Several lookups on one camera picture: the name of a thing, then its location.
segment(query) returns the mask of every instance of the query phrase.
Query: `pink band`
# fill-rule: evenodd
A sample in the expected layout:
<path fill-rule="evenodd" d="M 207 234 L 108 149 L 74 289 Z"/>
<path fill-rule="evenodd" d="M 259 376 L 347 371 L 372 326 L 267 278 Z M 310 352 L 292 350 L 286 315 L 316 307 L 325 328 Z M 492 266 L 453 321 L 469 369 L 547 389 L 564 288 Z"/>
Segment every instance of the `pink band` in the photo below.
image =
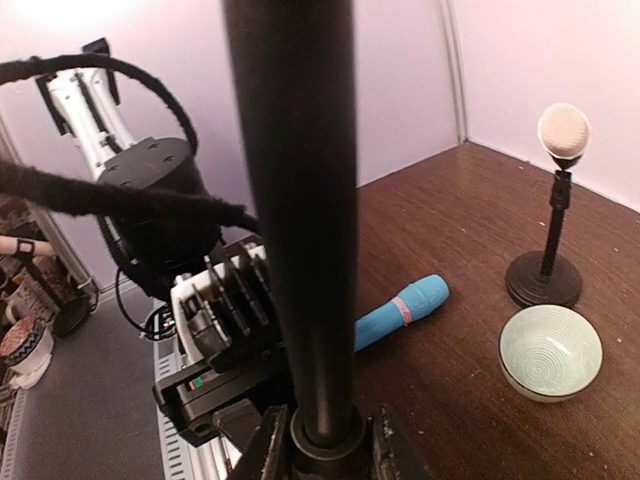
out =
<path fill-rule="evenodd" d="M 406 327 L 413 321 L 413 318 L 411 318 L 411 311 L 409 310 L 409 307 L 407 307 L 407 304 L 404 303 L 400 297 L 395 297 L 391 301 L 396 307 L 398 307 L 398 310 L 400 310 L 402 318 L 404 318 L 404 325 Z"/>

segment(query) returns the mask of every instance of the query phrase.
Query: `blue cylindrical object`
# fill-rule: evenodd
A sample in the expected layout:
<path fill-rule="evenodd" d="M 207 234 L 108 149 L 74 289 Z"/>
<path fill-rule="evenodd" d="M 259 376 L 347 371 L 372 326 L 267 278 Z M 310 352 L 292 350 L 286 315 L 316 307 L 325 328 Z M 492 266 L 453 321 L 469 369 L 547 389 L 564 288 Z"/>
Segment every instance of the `blue cylindrical object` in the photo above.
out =
<path fill-rule="evenodd" d="M 422 320 L 447 298 L 449 287 L 439 275 L 411 283 L 392 300 L 356 322 L 356 352 L 402 326 Z"/>

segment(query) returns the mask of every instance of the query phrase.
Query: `brown tabletop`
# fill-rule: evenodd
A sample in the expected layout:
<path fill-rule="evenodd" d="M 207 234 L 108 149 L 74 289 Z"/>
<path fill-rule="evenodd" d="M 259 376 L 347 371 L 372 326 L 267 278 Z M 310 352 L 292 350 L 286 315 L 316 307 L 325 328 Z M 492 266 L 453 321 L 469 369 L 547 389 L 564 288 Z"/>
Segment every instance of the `brown tabletop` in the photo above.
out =
<path fill-rule="evenodd" d="M 575 310 L 602 339 L 595 382 L 538 404 L 500 370 L 500 330 L 519 310 L 504 273 L 543 249 L 552 181 L 467 144 L 360 190 L 358 314 L 431 273 L 451 289 L 431 317 L 356 355 L 363 413 L 390 404 L 439 478 L 640 479 L 640 215 L 573 189 L 560 252 L 584 278 Z"/>

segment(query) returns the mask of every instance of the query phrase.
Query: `black base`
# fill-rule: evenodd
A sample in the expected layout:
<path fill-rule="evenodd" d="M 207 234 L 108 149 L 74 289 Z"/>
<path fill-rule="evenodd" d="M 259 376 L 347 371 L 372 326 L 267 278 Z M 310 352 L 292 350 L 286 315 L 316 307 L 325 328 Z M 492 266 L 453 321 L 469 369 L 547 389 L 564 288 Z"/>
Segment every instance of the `black base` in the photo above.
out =
<path fill-rule="evenodd" d="M 573 306 L 582 291 L 582 277 L 566 258 L 558 255 L 549 277 L 540 275 L 543 252 L 516 258 L 507 269 L 506 284 L 511 298 L 523 307 L 551 304 Z"/>
<path fill-rule="evenodd" d="M 91 313 L 89 297 L 82 296 L 74 298 L 66 304 L 53 320 L 52 332 L 58 337 L 71 335 L 84 322 L 87 321 Z"/>

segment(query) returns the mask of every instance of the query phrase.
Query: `wood grain surface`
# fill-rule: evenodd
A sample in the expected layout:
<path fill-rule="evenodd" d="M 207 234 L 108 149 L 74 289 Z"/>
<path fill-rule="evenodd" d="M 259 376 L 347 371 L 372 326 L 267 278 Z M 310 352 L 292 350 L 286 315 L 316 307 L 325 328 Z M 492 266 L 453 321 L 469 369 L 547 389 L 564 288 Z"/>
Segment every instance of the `wood grain surface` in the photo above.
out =
<path fill-rule="evenodd" d="M 466 144 L 360 189 L 358 314 L 432 273 L 451 289 L 431 317 L 356 356 L 354 388 L 363 413 L 394 408 L 440 478 L 640 479 L 640 215 L 573 189 L 560 253 L 584 278 L 575 310 L 602 339 L 595 382 L 544 405 L 500 370 L 500 330 L 519 310 L 504 273 L 543 249 L 551 184 Z"/>

